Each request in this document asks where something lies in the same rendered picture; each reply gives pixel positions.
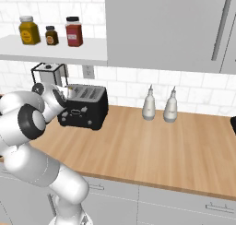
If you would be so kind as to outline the white wall shelf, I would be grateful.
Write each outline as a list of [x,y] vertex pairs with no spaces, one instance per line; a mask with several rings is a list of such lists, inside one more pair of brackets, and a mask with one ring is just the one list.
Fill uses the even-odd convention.
[[106,66],[107,42],[87,38],[81,46],[70,47],[66,37],[61,37],[55,46],[47,45],[44,38],[35,45],[25,45],[18,35],[8,35],[0,38],[0,60]]

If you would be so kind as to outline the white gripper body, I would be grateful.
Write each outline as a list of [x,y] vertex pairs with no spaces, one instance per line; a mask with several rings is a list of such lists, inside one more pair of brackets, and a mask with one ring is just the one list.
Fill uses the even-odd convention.
[[76,96],[76,92],[71,86],[62,87],[61,91],[67,99],[72,99]]

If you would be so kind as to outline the small brown jar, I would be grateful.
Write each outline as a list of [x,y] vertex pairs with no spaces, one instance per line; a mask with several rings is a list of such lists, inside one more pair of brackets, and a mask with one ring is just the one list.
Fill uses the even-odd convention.
[[46,27],[46,42],[48,45],[56,45],[59,43],[57,32],[54,29],[54,26],[47,26]]

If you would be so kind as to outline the wide grey wall cupboard door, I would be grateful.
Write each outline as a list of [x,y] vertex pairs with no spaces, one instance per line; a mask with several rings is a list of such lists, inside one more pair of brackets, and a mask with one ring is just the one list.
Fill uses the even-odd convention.
[[236,0],[218,58],[211,61],[225,0],[105,0],[108,65],[217,73]]

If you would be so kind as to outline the yellow jar with white lid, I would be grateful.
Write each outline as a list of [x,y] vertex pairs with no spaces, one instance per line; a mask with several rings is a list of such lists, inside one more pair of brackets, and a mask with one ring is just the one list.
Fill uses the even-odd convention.
[[33,16],[21,16],[19,18],[19,32],[24,44],[34,45],[41,41],[38,26],[33,21]]

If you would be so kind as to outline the white bottle with spout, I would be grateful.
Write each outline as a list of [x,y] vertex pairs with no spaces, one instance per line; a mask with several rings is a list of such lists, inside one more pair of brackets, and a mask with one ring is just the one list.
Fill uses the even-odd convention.
[[164,113],[164,121],[167,123],[174,123],[177,119],[177,100],[176,100],[176,90],[171,91],[171,95],[167,100]]
[[147,121],[152,121],[156,114],[155,98],[153,96],[153,88],[149,87],[148,95],[145,98],[144,106],[142,109],[142,116]]

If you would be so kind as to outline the short grey drawer front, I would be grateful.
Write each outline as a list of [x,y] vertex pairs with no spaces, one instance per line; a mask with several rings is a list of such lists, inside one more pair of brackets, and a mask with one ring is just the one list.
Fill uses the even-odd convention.
[[121,183],[88,176],[85,176],[85,180],[89,184],[101,184],[105,188],[104,191],[89,188],[89,191],[92,193],[97,193],[100,195],[110,195],[113,197],[119,197],[135,201],[138,199],[138,186],[135,184]]

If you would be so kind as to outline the red jar with black lid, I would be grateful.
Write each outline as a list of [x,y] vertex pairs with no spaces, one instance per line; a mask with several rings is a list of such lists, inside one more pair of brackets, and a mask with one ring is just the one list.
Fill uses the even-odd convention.
[[67,17],[65,30],[69,46],[79,47],[83,44],[82,25],[79,22],[79,17]]

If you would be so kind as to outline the wide grey drawer front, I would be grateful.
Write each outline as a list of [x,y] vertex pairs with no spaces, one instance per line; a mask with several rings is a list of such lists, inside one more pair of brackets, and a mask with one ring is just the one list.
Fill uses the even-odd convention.
[[[171,190],[140,186],[139,201],[151,205],[177,207],[181,209],[193,210],[195,212],[202,212],[210,215],[236,219],[236,201],[230,201],[215,197],[193,195],[183,192],[175,192]],[[210,203],[219,207],[224,207],[226,204],[227,207],[234,209],[234,214],[207,209],[206,204]]]

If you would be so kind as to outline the white appliance with black frame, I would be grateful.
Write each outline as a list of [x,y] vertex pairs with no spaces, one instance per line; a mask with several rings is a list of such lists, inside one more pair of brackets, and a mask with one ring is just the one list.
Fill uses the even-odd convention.
[[68,85],[67,67],[65,64],[39,63],[31,70],[34,84],[47,83],[64,89]]

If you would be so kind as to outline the black toaster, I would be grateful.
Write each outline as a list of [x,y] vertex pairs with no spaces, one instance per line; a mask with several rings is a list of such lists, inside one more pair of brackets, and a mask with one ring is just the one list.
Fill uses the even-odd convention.
[[100,130],[109,111],[107,90],[103,86],[69,84],[73,97],[57,115],[61,126],[75,126]]

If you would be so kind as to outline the grey base cupboard door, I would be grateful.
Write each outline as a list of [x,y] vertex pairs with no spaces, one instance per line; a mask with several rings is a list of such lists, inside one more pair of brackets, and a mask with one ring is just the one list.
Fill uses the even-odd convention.
[[92,219],[93,225],[136,225],[135,200],[90,193],[82,207]]
[[6,169],[0,170],[0,202],[12,225],[49,225],[54,218],[47,195],[49,187],[22,182]]
[[137,221],[141,225],[236,225],[236,219],[148,203],[138,204]]

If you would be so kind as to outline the black object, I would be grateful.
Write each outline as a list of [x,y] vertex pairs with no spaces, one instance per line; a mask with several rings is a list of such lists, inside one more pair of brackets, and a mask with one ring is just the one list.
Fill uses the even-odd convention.
[[236,136],[236,116],[230,118],[230,124]]

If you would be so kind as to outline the narrow grey wall cupboard door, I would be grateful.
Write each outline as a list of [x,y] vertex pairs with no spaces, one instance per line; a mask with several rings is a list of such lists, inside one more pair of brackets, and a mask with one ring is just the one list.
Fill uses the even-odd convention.
[[236,15],[232,23],[229,42],[222,64],[221,73],[236,75]]

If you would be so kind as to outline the white wall socket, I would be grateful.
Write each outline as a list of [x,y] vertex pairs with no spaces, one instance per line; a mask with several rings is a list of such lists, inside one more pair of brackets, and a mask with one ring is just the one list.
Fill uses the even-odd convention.
[[83,65],[82,70],[83,70],[83,78],[89,78],[89,79],[95,78],[93,65]]

